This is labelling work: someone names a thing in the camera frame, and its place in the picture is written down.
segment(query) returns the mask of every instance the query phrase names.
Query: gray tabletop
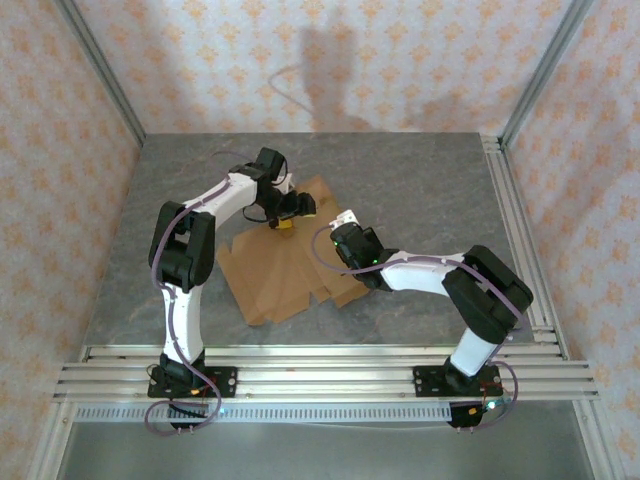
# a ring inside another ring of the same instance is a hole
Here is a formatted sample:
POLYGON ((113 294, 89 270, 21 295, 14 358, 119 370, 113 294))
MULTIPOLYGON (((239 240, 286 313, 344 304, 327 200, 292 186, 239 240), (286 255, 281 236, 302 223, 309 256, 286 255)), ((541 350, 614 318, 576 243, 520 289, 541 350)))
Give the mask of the gray tabletop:
MULTIPOLYGON (((298 182, 321 174, 343 208, 376 230, 388 248, 448 255, 474 244, 513 268, 505 227, 477 134, 326 133, 150 135, 131 184, 85 343, 164 343, 162 295, 147 255, 160 206, 220 182, 237 158, 261 147, 282 152, 298 182)), ((237 214, 216 241, 230 244, 253 225, 237 214)), ((455 344, 465 325, 451 302, 420 292, 371 292, 337 309, 315 304, 289 320, 249 327, 219 267, 202 295, 207 345, 455 344)), ((528 331, 514 341, 530 341, 528 331)))

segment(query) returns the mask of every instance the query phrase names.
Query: wall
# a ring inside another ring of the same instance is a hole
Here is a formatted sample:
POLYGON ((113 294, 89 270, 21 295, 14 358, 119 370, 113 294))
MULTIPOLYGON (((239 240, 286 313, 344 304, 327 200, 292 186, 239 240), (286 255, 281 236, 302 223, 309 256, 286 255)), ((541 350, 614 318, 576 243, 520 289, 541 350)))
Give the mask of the wall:
POLYGON ((512 149, 576 357, 640 477, 640 8, 596 2, 512 149))
POLYGON ((78 3, 151 133, 497 135, 570 1, 78 3))
POLYGON ((50 0, 0 6, 0 470, 24 478, 138 148, 50 0))

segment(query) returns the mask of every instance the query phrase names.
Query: cardboard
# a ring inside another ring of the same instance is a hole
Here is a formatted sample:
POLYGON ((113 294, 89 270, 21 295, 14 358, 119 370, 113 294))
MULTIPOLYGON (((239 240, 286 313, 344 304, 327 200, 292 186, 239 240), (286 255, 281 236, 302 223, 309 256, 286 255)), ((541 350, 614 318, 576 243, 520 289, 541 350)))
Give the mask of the cardboard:
MULTIPOLYGON (((261 225, 237 235, 231 249, 220 245, 216 258, 247 324, 282 322, 310 305, 332 299, 338 308, 368 289, 351 275, 341 275, 318 263, 311 252, 314 233, 343 211, 320 176, 298 185, 316 201, 315 217, 295 218, 293 228, 272 230, 261 225)), ((329 232, 317 242, 318 254, 344 268, 329 232)))

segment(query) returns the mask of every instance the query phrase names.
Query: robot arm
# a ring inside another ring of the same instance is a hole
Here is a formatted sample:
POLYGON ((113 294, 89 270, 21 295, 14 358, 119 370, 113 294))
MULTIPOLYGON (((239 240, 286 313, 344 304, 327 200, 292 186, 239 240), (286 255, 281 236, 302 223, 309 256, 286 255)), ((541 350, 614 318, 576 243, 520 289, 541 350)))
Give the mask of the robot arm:
POLYGON ((529 288, 486 247, 476 245, 467 253, 444 257, 385 249, 373 229, 363 230, 350 210, 331 222, 331 228, 338 255, 351 270, 360 271, 354 276, 367 287, 419 290, 451 298, 467 329, 447 359, 445 381, 460 394, 468 391, 533 302, 529 288), (371 271, 368 267, 373 266, 381 268, 371 271), (472 270, 477 272, 475 276, 470 274, 472 270), (492 287, 485 290, 478 277, 488 280, 492 287))
POLYGON ((171 231, 160 253, 157 280, 164 284, 166 341, 158 367, 152 374, 163 379, 159 391, 168 397, 201 387, 199 379, 185 368, 170 335, 170 322, 176 343, 189 364, 204 369, 204 347, 200 335, 200 297, 203 284, 213 269, 215 231, 235 212, 252 204, 265 211, 271 228, 287 228, 294 216, 311 216, 315 202, 308 193, 293 189, 292 175, 280 175, 286 162, 275 150, 263 148, 255 162, 233 167, 227 178, 202 195, 182 203, 167 202, 160 209, 149 251, 153 266, 160 241, 169 224, 184 212, 189 213, 171 231))

